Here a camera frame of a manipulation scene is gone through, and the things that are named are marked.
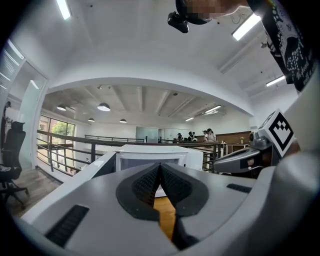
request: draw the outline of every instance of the black office chair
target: black office chair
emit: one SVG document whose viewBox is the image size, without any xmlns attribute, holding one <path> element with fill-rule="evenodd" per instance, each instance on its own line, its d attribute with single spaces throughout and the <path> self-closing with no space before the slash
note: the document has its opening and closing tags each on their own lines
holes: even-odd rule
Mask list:
<svg viewBox="0 0 320 256">
<path fill-rule="evenodd" d="M 13 122 L 11 129 L 7 133 L 6 141 L 4 144 L 4 149 L 2 152 L 3 166 L 10 167 L 8 171 L 0 171 L 0 183 L 4 189 L 0 190 L 0 194 L 4 195 L 4 203 L 7 202 L 10 196 L 13 196 L 20 204 L 21 208 L 24 209 L 24 203 L 17 197 L 16 193 L 19 191 L 25 191 L 29 195 L 28 189 L 26 187 L 18 187 L 13 180 L 19 178 L 22 171 L 19 162 L 19 153 L 26 137 L 26 132 L 23 131 L 22 122 Z"/>
</svg>

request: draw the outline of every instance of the black patterned fabric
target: black patterned fabric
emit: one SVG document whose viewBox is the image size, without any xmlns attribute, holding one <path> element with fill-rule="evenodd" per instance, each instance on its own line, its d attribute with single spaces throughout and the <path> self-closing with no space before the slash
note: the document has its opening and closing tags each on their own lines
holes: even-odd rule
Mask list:
<svg viewBox="0 0 320 256">
<path fill-rule="evenodd" d="M 267 45 L 285 75 L 287 84 L 294 84 L 301 92 L 316 69 L 316 55 L 281 1 L 247 1 L 252 11 L 261 17 L 267 34 Z"/>
</svg>

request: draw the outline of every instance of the wooden surface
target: wooden surface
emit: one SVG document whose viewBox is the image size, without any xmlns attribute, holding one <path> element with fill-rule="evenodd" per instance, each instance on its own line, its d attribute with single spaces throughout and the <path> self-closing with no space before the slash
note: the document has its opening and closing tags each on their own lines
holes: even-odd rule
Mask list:
<svg viewBox="0 0 320 256">
<path fill-rule="evenodd" d="M 241 143 L 241 138 L 243 139 L 243 143 L 246 144 L 249 142 L 249 136 L 251 131 L 242 131 L 235 133 L 225 133 L 225 134 L 217 134 L 216 139 L 219 142 L 226 142 L 228 144 L 237 144 Z"/>
<path fill-rule="evenodd" d="M 16 217 L 21 217 L 37 202 L 47 196 L 61 185 L 60 182 L 50 177 L 39 169 L 22 171 L 20 177 L 13 181 L 21 188 L 28 188 L 29 196 L 24 191 L 16 193 L 16 195 L 24 203 L 25 209 L 21 209 L 21 205 L 12 196 L 8 198 L 6 206 L 8 210 Z"/>
<path fill-rule="evenodd" d="M 158 197 L 154 200 L 153 208 L 160 213 L 160 228 L 171 240 L 176 221 L 176 209 L 167 197 Z"/>
</svg>

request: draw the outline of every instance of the wooden floor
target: wooden floor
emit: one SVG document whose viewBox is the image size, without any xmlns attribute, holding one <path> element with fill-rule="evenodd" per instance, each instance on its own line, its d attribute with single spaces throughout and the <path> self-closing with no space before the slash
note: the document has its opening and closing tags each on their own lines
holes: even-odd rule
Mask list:
<svg viewBox="0 0 320 256">
<path fill-rule="evenodd" d="M 15 216 L 21 217 L 42 198 L 61 185 L 60 182 L 39 169 L 22 171 L 20 177 L 14 183 L 21 188 L 28 188 L 29 196 L 24 191 L 16 195 L 23 201 L 25 209 L 12 196 L 8 198 L 6 206 Z"/>
<path fill-rule="evenodd" d="M 167 197 L 158 197 L 154 200 L 153 208 L 160 213 L 160 228 L 171 240 L 176 221 L 176 209 Z"/>
</svg>

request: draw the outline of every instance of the metal railing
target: metal railing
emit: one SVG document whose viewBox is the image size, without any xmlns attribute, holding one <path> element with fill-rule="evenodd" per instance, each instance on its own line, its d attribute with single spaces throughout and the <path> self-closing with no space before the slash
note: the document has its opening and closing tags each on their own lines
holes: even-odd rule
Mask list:
<svg viewBox="0 0 320 256">
<path fill-rule="evenodd" d="M 140 142 L 147 143 L 148 136 L 145 138 L 119 138 L 119 137 L 105 137 L 105 136 L 95 136 L 95 135 L 84 135 L 86 139 L 93 139 L 99 141 L 109 141 L 109 142 Z"/>
<path fill-rule="evenodd" d="M 42 130 L 38 130 L 37 133 L 38 133 L 37 158 L 42 162 L 44 162 L 45 164 L 47 164 L 48 166 L 50 166 L 52 172 L 54 170 L 57 170 L 69 176 L 73 176 L 77 172 L 81 171 L 81 167 L 75 167 L 74 164 L 68 164 L 68 160 L 70 160 L 71 163 L 77 162 L 77 163 L 88 165 L 94 162 L 97 159 L 97 157 L 103 156 L 103 154 L 96 152 L 97 145 L 114 146 L 114 147 L 121 147 L 123 145 L 146 145 L 146 146 L 159 146 L 159 147 L 177 146 L 176 143 L 145 143 L 145 142 L 136 142 L 136 141 L 132 142 L 132 141 L 92 139 L 92 138 L 87 138 L 88 135 L 85 138 L 82 138 L 82 137 L 60 135 L 60 134 L 55 134 L 55 133 L 42 131 Z M 60 139 L 64 143 L 57 143 L 53 141 L 53 138 L 55 141 L 57 141 L 57 139 Z M 74 148 L 75 143 L 91 144 L 91 147 L 88 151 L 80 150 L 80 149 Z M 191 148 L 191 149 L 195 149 L 203 152 L 203 166 L 202 166 L 203 171 L 212 171 L 214 169 L 213 168 L 214 161 L 217 158 L 221 157 L 222 145 L 220 142 L 184 141 L 183 143 L 179 143 L 178 145 L 180 147 Z M 67 151 L 71 151 L 72 156 L 68 155 Z M 74 152 L 84 154 L 82 156 L 88 156 L 88 160 L 84 159 L 84 157 L 82 157 L 82 159 L 78 159 L 74 157 L 74 154 L 73 154 Z"/>
</svg>

